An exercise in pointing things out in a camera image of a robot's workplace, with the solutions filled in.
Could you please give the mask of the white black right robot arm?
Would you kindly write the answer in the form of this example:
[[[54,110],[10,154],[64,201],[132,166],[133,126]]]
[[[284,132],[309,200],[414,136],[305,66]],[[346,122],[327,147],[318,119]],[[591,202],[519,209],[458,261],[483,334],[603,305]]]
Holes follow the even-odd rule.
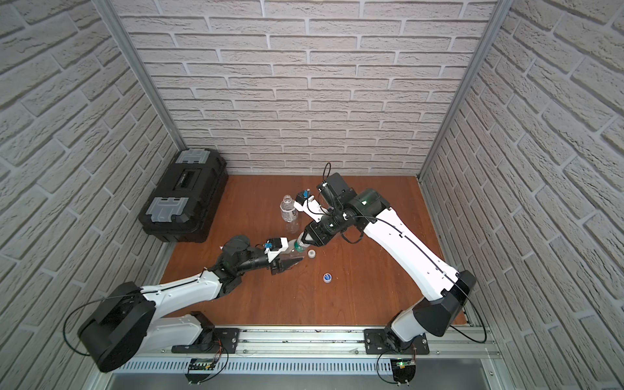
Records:
[[[323,209],[309,191],[301,191],[295,207],[310,216],[300,242],[325,246],[334,236],[354,226],[363,236],[380,245],[417,284],[422,298],[399,313],[386,326],[384,342],[393,351],[409,348],[424,333],[443,336],[469,300],[476,278],[442,261],[403,224],[396,211],[375,190],[348,190],[334,195],[321,188],[328,202]]]

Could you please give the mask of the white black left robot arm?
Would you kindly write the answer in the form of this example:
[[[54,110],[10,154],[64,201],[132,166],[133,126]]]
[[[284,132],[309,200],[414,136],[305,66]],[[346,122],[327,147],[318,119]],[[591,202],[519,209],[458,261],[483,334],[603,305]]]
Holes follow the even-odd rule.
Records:
[[[221,356],[224,343],[206,315],[192,312],[173,318],[171,314],[225,297],[250,271],[268,269],[278,275],[304,258],[285,237],[257,247],[248,237],[235,236],[222,246],[216,263],[195,276],[144,287],[133,282],[119,285],[97,302],[77,336],[101,372],[116,370],[136,354],[156,349]]]

